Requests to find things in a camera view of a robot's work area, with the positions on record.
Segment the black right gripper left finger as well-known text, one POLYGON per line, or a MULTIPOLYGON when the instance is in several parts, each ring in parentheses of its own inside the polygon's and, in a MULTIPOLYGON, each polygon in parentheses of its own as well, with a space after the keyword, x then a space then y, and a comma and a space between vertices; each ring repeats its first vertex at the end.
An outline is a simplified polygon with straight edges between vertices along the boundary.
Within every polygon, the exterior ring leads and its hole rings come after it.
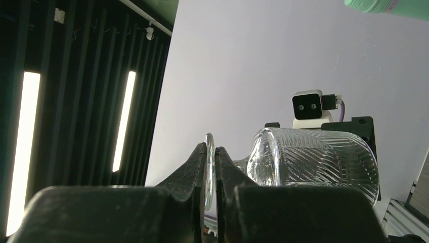
POLYGON ((207 147, 154 187, 52 186, 9 242, 202 242, 207 147))

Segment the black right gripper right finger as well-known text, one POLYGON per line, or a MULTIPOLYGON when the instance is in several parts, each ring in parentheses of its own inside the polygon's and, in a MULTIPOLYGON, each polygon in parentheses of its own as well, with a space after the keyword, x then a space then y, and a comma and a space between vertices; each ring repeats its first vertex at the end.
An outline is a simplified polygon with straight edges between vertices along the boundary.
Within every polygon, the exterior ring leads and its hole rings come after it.
POLYGON ((218 147, 219 242, 387 242, 367 198, 351 188, 263 187, 218 147))

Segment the clear ribbed tumbler glass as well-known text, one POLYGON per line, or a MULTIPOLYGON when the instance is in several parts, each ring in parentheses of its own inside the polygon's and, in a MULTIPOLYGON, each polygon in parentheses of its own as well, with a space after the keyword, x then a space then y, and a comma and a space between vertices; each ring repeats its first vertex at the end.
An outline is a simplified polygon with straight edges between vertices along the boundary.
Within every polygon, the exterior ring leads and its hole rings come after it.
POLYGON ((375 154, 349 132, 263 128, 249 155, 232 164, 259 186, 350 187, 372 207, 381 200, 375 154))

